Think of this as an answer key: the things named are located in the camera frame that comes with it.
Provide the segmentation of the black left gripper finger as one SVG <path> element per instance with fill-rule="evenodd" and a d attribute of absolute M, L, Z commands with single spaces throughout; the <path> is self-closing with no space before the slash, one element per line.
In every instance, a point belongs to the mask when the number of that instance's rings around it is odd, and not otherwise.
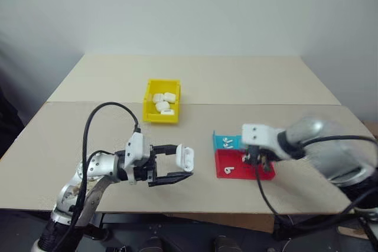
<path fill-rule="evenodd" d="M 152 151 L 155 155 L 165 154 L 165 155 L 175 155 L 177 151 L 177 145 L 160 145 L 153 146 Z"/>
<path fill-rule="evenodd" d="M 158 176 L 153 181 L 149 181 L 149 187 L 176 184 L 192 175 L 192 172 L 170 172 L 165 176 Z"/>

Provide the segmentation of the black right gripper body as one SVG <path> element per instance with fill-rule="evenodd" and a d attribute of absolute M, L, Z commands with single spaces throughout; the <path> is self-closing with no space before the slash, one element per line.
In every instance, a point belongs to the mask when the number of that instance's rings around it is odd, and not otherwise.
<path fill-rule="evenodd" d="M 261 157 L 266 157 L 266 152 L 259 146 L 249 145 L 246 148 L 245 156 L 253 158 L 255 162 L 254 166 L 258 166 L 261 164 Z"/>

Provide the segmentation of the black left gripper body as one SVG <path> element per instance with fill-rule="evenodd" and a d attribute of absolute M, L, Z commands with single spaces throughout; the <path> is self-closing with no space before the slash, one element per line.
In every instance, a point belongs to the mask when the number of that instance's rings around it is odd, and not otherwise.
<path fill-rule="evenodd" d="M 149 187 L 157 186 L 156 153 L 152 145 L 149 146 L 149 156 L 137 159 L 131 163 L 129 183 L 135 185 L 138 181 L 146 181 Z"/>

